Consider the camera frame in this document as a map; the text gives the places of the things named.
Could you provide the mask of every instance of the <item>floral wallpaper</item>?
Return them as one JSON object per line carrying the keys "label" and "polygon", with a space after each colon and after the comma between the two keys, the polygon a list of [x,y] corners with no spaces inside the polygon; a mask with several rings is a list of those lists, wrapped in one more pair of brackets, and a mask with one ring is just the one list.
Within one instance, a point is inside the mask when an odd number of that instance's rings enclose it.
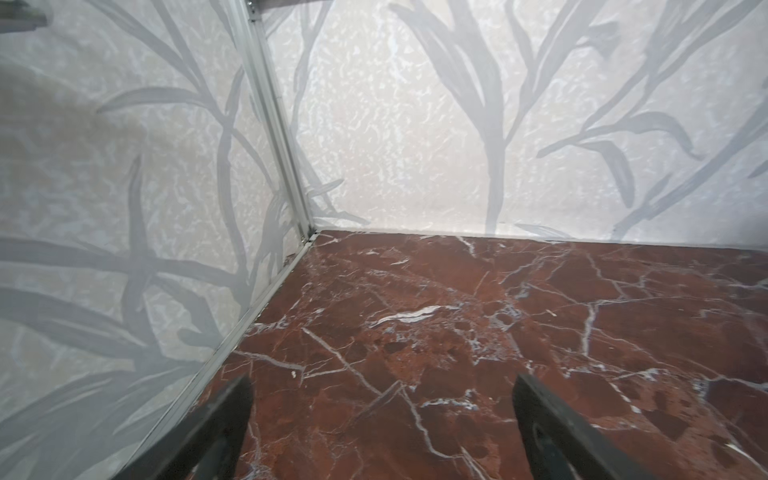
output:
{"label": "floral wallpaper", "polygon": [[296,3],[266,23],[322,221],[768,246],[765,2]]}
{"label": "floral wallpaper", "polygon": [[108,478],[300,246],[220,0],[0,35],[0,478]]}

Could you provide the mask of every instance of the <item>dark brown marble patch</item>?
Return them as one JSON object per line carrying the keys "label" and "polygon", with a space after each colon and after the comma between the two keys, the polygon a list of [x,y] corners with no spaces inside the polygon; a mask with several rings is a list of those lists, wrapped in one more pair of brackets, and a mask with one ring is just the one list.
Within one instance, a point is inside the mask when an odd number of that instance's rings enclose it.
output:
{"label": "dark brown marble patch", "polygon": [[768,255],[323,232],[200,400],[247,375],[238,478],[530,478],[540,378],[659,478],[768,472]]}

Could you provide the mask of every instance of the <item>blurred object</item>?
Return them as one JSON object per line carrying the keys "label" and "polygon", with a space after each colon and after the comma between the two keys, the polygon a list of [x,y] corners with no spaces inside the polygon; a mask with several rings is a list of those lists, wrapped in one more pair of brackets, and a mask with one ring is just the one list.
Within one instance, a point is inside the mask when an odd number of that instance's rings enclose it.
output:
{"label": "blurred object", "polygon": [[655,479],[535,377],[518,376],[512,404],[536,480]]}
{"label": "blurred object", "polygon": [[0,1],[0,33],[31,31],[48,26],[48,18],[39,8],[24,0]]}
{"label": "blurred object", "polygon": [[195,466],[194,480],[231,479],[243,448],[252,404],[250,381],[240,377],[112,480],[184,480]]}

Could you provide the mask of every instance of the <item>marble floor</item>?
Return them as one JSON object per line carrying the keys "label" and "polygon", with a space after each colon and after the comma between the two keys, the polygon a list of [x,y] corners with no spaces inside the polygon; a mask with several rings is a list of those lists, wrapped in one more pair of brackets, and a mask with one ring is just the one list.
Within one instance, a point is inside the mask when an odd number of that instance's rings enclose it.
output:
{"label": "marble floor", "polygon": [[531,477],[532,372],[659,478],[766,478],[768,255],[326,231],[200,401],[255,402],[238,478]]}

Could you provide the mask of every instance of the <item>metal corner post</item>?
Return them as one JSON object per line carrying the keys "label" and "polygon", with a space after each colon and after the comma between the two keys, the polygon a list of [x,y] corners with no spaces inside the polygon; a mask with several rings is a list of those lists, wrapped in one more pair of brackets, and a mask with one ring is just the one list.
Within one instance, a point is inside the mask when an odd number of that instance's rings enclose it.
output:
{"label": "metal corner post", "polygon": [[302,242],[305,243],[315,232],[315,226],[303,192],[296,162],[296,146],[286,121],[270,46],[266,41],[266,32],[256,2],[257,0],[227,0],[227,14],[230,17],[233,40],[243,57],[243,68],[253,96],[264,112],[264,126],[270,138],[270,146],[298,223]]}

